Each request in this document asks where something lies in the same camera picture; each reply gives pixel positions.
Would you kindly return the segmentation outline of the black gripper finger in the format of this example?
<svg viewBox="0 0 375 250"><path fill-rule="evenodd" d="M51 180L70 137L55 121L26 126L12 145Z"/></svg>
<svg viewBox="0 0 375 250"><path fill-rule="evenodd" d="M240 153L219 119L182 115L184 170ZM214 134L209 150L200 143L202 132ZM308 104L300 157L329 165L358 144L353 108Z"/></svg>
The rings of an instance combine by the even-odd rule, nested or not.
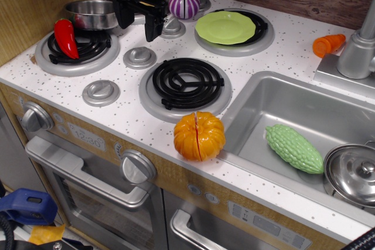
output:
<svg viewBox="0 0 375 250"><path fill-rule="evenodd" d="M126 29L133 24L135 20L134 0L112 0L114 12L121 29Z"/></svg>
<svg viewBox="0 0 375 250"><path fill-rule="evenodd" d="M145 15L145 36L147 42L152 42L161 35L164 25L165 14L153 15L148 13Z"/></svg>

